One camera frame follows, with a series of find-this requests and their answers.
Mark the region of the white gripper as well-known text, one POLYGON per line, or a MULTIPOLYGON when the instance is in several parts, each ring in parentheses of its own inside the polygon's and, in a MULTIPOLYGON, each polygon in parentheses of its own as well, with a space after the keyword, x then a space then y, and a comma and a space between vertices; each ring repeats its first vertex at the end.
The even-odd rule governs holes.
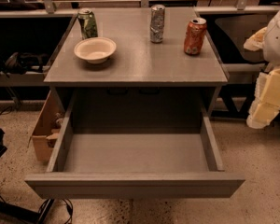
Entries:
MULTIPOLYGON (((250 36, 244 48, 256 51, 263 49, 264 35, 267 28, 263 27, 250 36)), ((269 74, 260 72, 257 78, 255 97, 248 111, 246 124, 253 129, 263 129, 278 115, 280 108, 280 66, 269 74)))

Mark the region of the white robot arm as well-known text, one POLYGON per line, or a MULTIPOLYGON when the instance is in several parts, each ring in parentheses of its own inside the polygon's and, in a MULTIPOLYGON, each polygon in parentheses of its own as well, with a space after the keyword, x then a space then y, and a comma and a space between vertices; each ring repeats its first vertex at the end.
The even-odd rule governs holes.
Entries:
POLYGON ((280 10, 266 27, 246 40, 244 48, 253 51, 261 49, 268 63, 257 78, 255 99, 246 119, 248 127, 262 129, 280 112, 280 10))

